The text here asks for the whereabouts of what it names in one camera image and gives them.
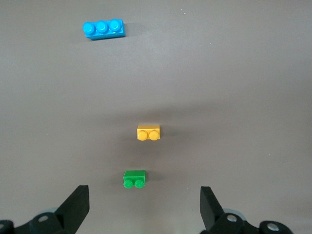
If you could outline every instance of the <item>lego brick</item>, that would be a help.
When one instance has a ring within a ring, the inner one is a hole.
[[[139,125],[136,133],[138,140],[158,140],[160,139],[160,126]]]
[[[134,185],[141,189],[145,185],[145,175],[146,171],[126,171],[123,176],[123,186],[130,189]]]
[[[125,37],[126,32],[122,19],[85,22],[82,27],[85,36],[91,40]]]

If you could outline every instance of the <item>blue lego brick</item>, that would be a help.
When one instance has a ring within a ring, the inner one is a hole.
[[[82,27],[85,36],[91,40],[125,37],[126,32],[122,19],[85,22]]]

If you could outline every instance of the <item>green lego brick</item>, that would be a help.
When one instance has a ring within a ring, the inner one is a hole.
[[[145,175],[146,171],[126,171],[123,176],[123,186],[130,189],[135,185],[138,189],[141,189],[145,185]]]

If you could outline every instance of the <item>screw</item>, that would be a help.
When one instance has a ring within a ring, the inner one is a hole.
[[[234,215],[232,215],[232,214],[229,214],[229,215],[227,216],[227,219],[228,219],[228,221],[230,221],[230,222],[236,222],[236,221],[237,221],[237,218],[236,218]]]
[[[44,215],[44,216],[41,216],[41,217],[38,219],[38,221],[39,221],[39,222],[43,222],[43,221],[46,221],[48,218],[49,218],[48,216]]]
[[[267,224],[267,227],[268,227],[268,229],[270,229],[271,231],[275,231],[275,232],[279,231],[279,228],[278,228],[278,226],[277,226],[276,224],[268,223],[268,224]]]

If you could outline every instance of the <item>yellow lego brick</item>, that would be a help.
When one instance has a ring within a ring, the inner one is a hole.
[[[137,127],[138,140],[158,140],[160,139],[159,125],[139,125]]]

